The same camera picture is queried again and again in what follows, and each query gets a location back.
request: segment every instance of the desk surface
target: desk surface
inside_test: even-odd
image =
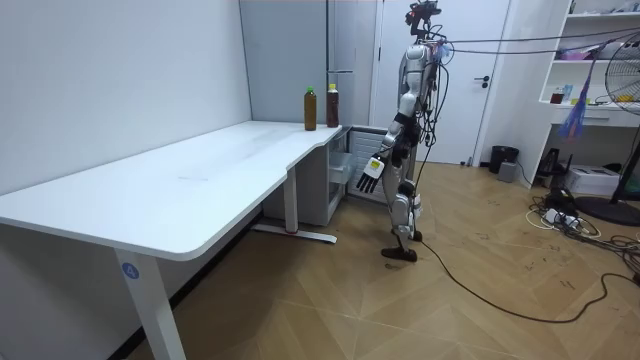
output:
[[[244,122],[0,196],[0,223],[190,260],[340,129]]]

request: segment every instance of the power strip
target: power strip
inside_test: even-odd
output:
[[[558,212],[556,209],[547,210],[547,212],[544,214],[543,217],[549,224],[552,224],[552,225],[557,223],[558,220],[561,220],[567,226],[576,229],[580,224],[580,219],[578,219],[577,217],[571,216],[571,215],[565,215],[564,213]]]

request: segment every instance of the desk foot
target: desk foot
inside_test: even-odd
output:
[[[255,231],[288,235],[288,236],[300,237],[300,238],[310,239],[310,240],[318,240],[322,242],[328,242],[331,244],[335,244],[336,241],[338,241],[338,238],[332,235],[319,234],[319,233],[314,233],[309,231],[297,231],[295,233],[289,233],[284,228],[271,226],[271,225],[256,224],[251,229]]]

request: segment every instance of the black trash can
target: black trash can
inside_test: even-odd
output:
[[[515,163],[520,150],[510,146],[494,146],[491,148],[491,161],[489,162],[489,171],[494,174],[500,172],[500,165],[503,162]]]

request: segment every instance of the brown bottle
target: brown bottle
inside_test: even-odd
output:
[[[316,130],[316,94],[313,92],[313,87],[307,88],[307,93],[304,94],[304,129],[307,131]]]
[[[327,92],[327,126],[338,127],[340,120],[338,118],[338,105],[340,104],[340,96],[336,90],[336,84],[329,84]]]

